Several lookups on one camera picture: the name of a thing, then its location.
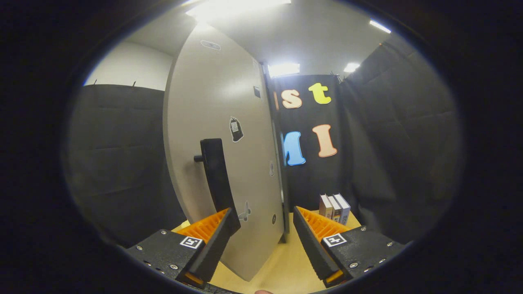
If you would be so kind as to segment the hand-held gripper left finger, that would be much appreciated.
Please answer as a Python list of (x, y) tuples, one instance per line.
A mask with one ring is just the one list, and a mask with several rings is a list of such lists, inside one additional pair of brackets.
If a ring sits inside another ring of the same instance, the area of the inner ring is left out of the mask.
[(160, 229), (125, 251), (167, 279), (205, 289), (239, 228), (237, 214), (225, 208), (177, 232)]

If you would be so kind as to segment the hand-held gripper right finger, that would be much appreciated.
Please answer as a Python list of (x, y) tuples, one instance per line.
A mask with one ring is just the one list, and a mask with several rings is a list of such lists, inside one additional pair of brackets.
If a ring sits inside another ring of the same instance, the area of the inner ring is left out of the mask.
[(299, 206), (293, 208), (293, 224), (312, 268), (327, 288), (374, 272), (406, 246), (366, 226), (349, 228)]

